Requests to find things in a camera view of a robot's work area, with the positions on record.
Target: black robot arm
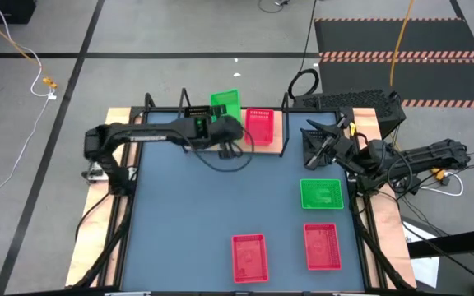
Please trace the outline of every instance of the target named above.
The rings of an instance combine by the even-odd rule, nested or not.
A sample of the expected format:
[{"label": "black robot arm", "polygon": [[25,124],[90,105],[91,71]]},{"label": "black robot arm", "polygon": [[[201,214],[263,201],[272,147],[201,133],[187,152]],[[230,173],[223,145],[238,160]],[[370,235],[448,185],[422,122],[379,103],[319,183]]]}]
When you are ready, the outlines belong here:
[{"label": "black robot arm", "polygon": [[[351,117],[344,116],[335,125],[323,125],[312,120],[307,122],[325,137],[320,143],[313,143],[318,149],[304,164],[305,168],[316,169],[323,157],[335,160],[345,171],[356,176],[358,193],[362,195],[378,190],[385,183],[394,186],[404,179],[410,189],[419,182],[416,178],[418,173],[434,168],[465,169],[471,160],[467,147],[450,139],[404,151],[393,149],[385,141],[372,140],[357,152],[355,141],[344,136],[343,129],[349,126]],[[303,138],[309,139],[309,132],[301,131]]]},{"label": "black robot arm", "polygon": [[113,152],[129,142],[170,141],[193,149],[231,143],[243,137],[239,121],[231,116],[211,122],[205,118],[179,118],[162,124],[103,124],[86,132],[84,157],[98,163],[109,178],[111,193],[131,193],[128,169],[120,167]]}]

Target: white cable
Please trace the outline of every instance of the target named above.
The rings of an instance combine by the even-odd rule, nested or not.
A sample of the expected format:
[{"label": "white cable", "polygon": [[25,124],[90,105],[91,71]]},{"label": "white cable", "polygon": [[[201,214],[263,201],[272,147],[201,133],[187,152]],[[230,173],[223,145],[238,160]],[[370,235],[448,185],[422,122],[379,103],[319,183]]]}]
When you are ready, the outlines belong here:
[{"label": "white cable", "polygon": [[34,82],[32,82],[32,86],[30,86],[30,92],[32,93],[32,95],[39,96],[39,97],[45,97],[45,96],[53,95],[56,90],[52,89],[50,87],[49,87],[50,92],[48,94],[45,94],[45,95],[37,94],[34,91],[34,86],[36,85],[36,82],[38,82],[38,79],[41,76],[41,72],[43,71],[43,65],[41,64],[40,58],[38,58],[38,55],[32,49],[29,49],[29,48],[27,48],[27,47],[25,47],[21,44],[18,44],[16,41],[14,41],[12,39],[12,37],[10,36],[10,30],[8,29],[7,20],[5,19],[5,16],[2,14],[1,10],[0,10],[0,17],[3,20],[3,24],[5,25],[5,30],[7,31],[7,37],[9,38],[9,40],[12,41],[15,45],[21,47],[22,49],[27,50],[30,53],[32,53],[34,55],[34,57],[36,58],[36,61],[38,61],[38,65],[39,65],[38,76],[36,76],[36,79],[34,79]]},{"label": "white cable", "polygon": [[3,181],[3,182],[0,184],[0,188],[3,187],[3,186],[12,178],[12,175],[13,175],[14,172],[16,171],[17,165],[19,164],[19,162],[20,162],[20,160],[21,160],[21,157],[23,156],[23,153],[25,152],[26,147],[29,145],[29,141],[30,141],[30,139],[32,138],[32,136],[34,135],[34,133],[35,133],[35,131],[36,131],[36,127],[38,126],[38,121],[40,120],[41,115],[43,115],[43,112],[44,112],[45,109],[47,108],[47,104],[49,103],[49,101],[50,101],[50,99],[46,99],[46,100],[45,100],[45,105],[43,105],[43,108],[41,109],[41,112],[39,113],[38,118],[37,118],[36,121],[34,122],[34,127],[32,128],[32,132],[31,132],[30,135],[26,138],[25,144],[23,145],[23,148],[21,148],[21,152],[20,152],[19,156],[17,156],[16,163],[14,163],[14,167],[12,167],[12,171],[10,172],[10,175],[8,176],[7,179],[5,179],[5,181]]},{"label": "white cable", "polygon": [[26,147],[29,145],[29,141],[30,139],[32,138],[32,136],[34,135],[35,131],[36,131],[36,128],[38,127],[38,121],[41,119],[41,116],[43,115],[45,109],[47,108],[47,104],[49,104],[49,97],[51,95],[54,94],[54,92],[56,91],[55,89],[53,89],[52,87],[49,87],[49,93],[48,94],[45,94],[45,95],[40,95],[40,94],[37,94],[36,92],[34,92],[34,86],[36,84],[36,82],[38,81],[38,79],[40,78],[41,76],[41,72],[43,71],[43,65],[41,64],[41,61],[40,61],[40,58],[38,57],[38,55],[32,50],[32,49],[29,49],[25,46],[22,46],[20,44],[18,44],[16,41],[14,41],[10,35],[10,30],[8,29],[8,24],[7,24],[7,20],[5,20],[5,16],[2,14],[1,10],[0,10],[0,17],[2,18],[3,20],[3,24],[5,25],[5,30],[7,31],[7,37],[9,38],[9,40],[11,42],[13,42],[15,45],[21,47],[22,49],[24,50],[27,50],[29,52],[31,52],[34,57],[36,58],[36,61],[38,62],[38,65],[39,65],[39,72],[38,72],[38,75],[36,76],[36,78],[34,79],[34,82],[32,82],[32,85],[30,86],[30,92],[35,95],[35,96],[39,96],[39,97],[48,97],[46,100],[45,100],[45,104],[43,106],[43,108],[41,109],[41,112],[39,112],[39,115],[38,117],[36,118],[36,120],[34,121],[34,127],[32,128],[32,132],[30,132],[30,135],[26,138],[25,140],[25,144],[23,145],[23,147],[21,148],[21,151],[20,151],[20,154],[17,156],[17,160],[16,162],[14,163],[14,166],[12,167],[12,171],[10,172],[10,174],[8,175],[8,178],[5,179],[5,181],[3,181],[1,184],[0,184],[0,189],[5,186],[5,184],[10,181],[10,179],[12,178],[12,176],[14,175],[14,172],[16,172],[16,168],[17,168],[17,165],[20,163],[20,160],[21,160],[21,157],[23,156],[23,154],[25,153],[25,150],[26,150]]},{"label": "white cable", "polygon": [[462,182],[460,177],[457,176],[455,173],[451,173],[451,172],[445,173],[445,177],[447,177],[447,178],[452,177],[452,176],[454,176],[458,180],[458,182],[460,183],[460,192],[459,193],[444,192],[444,191],[441,191],[441,190],[438,190],[438,189],[429,188],[429,187],[425,187],[425,186],[420,187],[420,189],[431,190],[432,192],[442,193],[442,194],[448,195],[450,197],[460,197],[464,193],[464,183]]}]

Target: concrete floor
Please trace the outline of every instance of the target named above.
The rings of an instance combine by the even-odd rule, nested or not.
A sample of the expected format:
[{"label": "concrete floor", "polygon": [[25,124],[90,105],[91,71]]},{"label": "concrete floor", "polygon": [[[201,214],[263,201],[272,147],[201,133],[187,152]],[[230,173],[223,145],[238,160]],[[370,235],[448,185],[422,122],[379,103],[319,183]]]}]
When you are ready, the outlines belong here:
[{"label": "concrete floor", "polygon": [[[459,3],[474,34],[474,2]],[[311,4],[295,0],[280,13],[266,14],[254,0],[106,0],[90,52],[302,52]],[[407,0],[325,0],[318,2],[315,16],[403,17],[407,4]],[[11,26],[13,38],[38,52],[77,53],[95,5],[96,0],[38,0],[29,25]],[[269,0],[263,5],[273,8]],[[449,0],[417,0],[413,16],[455,14]],[[309,51],[317,51],[313,30]],[[0,37],[1,52],[14,50]],[[58,100],[47,107],[16,174],[0,190],[0,271],[75,60],[43,62],[60,85]],[[305,66],[313,67],[315,62],[309,59]],[[109,107],[140,105],[147,91],[159,106],[176,105],[181,87],[187,87],[195,104],[207,103],[212,92],[236,87],[245,106],[279,105],[299,65],[298,58],[87,59],[7,293],[63,288],[87,192],[79,175],[87,166],[81,156],[83,133],[101,124]],[[36,71],[23,59],[0,59],[0,182],[10,172],[44,103],[29,92]],[[309,83],[302,81],[299,90]],[[450,137],[474,151],[474,109],[409,108],[406,114],[399,136],[403,149]],[[473,230],[474,169],[462,173],[462,179],[466,190],[461,197],[421,191],[409,199],[447,232]],[[458,190],[455,185],[449,190]],[[415,219],[405,206],[402,213]]]}]

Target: green plastic bin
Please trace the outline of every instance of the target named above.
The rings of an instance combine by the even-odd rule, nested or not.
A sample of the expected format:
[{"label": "green plastic bin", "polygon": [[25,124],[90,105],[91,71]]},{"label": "green plastic bin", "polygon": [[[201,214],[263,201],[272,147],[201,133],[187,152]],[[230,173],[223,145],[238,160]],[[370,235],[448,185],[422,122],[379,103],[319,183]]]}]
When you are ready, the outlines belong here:
[{"label": "green plastic bin", "polygon": [[343,208],[342,184],[338,179],[301,179],[301,206],[307,210]]},{"label": "green plastic bin", "polygon": [[228,91],[223,91],[216,94],[210,95],[211,106],[215,105],[226,105],[226,114],[234,117],[239,120],[242,124],[243,120],[240,116],[240,95],[239,90],[233,89]]}]

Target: red basket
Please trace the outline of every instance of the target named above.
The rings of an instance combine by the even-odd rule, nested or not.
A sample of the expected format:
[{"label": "red basket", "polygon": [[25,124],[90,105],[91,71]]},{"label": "red basket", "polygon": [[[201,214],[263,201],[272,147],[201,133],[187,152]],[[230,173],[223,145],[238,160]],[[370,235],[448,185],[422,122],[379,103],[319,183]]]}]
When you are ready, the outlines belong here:
[{"label": "red basket", "polygon": [[311,271],[334,271],[342,268],[335,224],[305,224],[306,263]]},{"label": "red basket", "polygon": [[268,281],[267,248],[262,234],[231,237],[231,255],[236,284]]},{"label": "red basket", "polygon": [[[246,109],[245,127],[252,134],[254,145],[268,146],[273,142],[273,110]],[[244,142],[252,145],[246,132]]]}]

